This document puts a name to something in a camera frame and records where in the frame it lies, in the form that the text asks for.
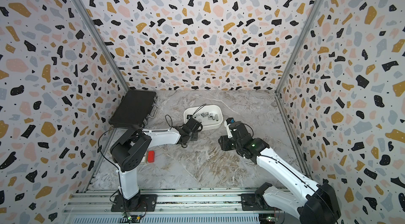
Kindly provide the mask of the chrome socket pair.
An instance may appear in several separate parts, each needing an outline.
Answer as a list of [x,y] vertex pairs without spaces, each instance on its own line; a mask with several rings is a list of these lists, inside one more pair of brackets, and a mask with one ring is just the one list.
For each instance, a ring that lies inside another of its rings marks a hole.
[[208,119],[209,119],[209,120],[215,120],[215,116],[214,116],[212,113],[210,113],[210,114],[208,115]]

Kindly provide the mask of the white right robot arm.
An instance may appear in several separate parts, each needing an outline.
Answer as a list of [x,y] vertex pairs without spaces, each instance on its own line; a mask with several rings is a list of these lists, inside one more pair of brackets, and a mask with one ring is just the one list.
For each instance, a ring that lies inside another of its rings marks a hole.
[[319,184],[284,161],[268,143],[254,138],[248,126],[232,117],[224,122],[227,135],[219,138],[223,151],[236,151],[244,159],[262,167],[288,189],[281,191],[269,182],[254,193],[241,196],[245,211],[276,208],[302,224],[336,224],[341,210],[333,187]]

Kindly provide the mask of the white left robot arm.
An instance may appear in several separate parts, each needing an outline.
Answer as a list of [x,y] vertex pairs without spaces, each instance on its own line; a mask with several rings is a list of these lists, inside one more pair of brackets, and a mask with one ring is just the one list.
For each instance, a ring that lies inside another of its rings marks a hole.
[[203,125],[193,118],[181,126],[165,130],[127,129],[110,148],[113,164],[118,169],[122,197],[128,201],[136,199],[140,194],[137,167],[149,148],[176,144],[187,147],[189,141],[198,138],[202,129]]

